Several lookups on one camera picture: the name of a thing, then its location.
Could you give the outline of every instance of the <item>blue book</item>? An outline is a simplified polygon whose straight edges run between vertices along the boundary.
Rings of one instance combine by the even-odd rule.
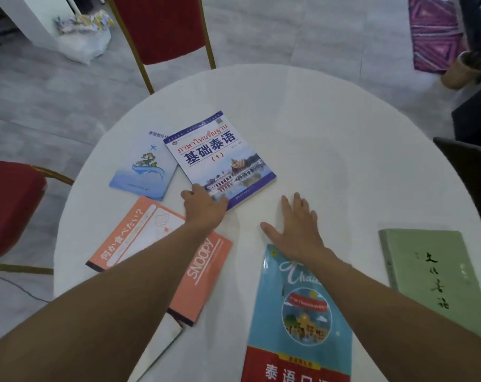
[[[349,382],[352,330],[318,279],[267,245],[241,382]]]
[[[128,150],[110,187],[161,200],[177,168],[165,146],[166,135],[147,131]]]
[[[165,139],[191,183],[228,209],[274,182],[276,175],[232,126],[222,111]]]

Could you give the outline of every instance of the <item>person's left arm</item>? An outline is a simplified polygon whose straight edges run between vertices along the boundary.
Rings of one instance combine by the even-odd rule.
[[[199,185],[182,192],[186,223],[50,302],[0,339],[0,382],[125,382],[196,250],[222,221]]]

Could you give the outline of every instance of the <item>pink patterned rug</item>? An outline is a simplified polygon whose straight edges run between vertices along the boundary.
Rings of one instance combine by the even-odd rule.
[[[443,0],[409,0],[414,68],[443,74],[465,51],[454,5]]]

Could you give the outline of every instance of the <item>person's right arm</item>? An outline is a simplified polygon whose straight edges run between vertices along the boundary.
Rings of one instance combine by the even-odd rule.
[[[282,205],[284,232],[267,223],[262,230],[319,279],[390,382],[481,382],[481,337],[339,260],[298,193],[293,209],[286,197]]]

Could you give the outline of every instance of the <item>floor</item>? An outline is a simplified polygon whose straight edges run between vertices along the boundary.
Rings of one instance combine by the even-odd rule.
[[[452,137],[450,112],[464,93],[415,71],[407,0],[203,0],[218,67],[281,63],[338,76],[409,116],[429,137]],[[21,35],[0,47],[0,159],[51,168],[75,178],[94,145],[148,96],[122,32],[90,66],[36,48]],[[208,68],[205,50],[148,68],[161,89]],[[69,187],[50,182],[20,242],[1,262],[53,265],[58,220]],[[6,275],[40,299],[51,276]],[[41,308],[0,279],[0,337]]]

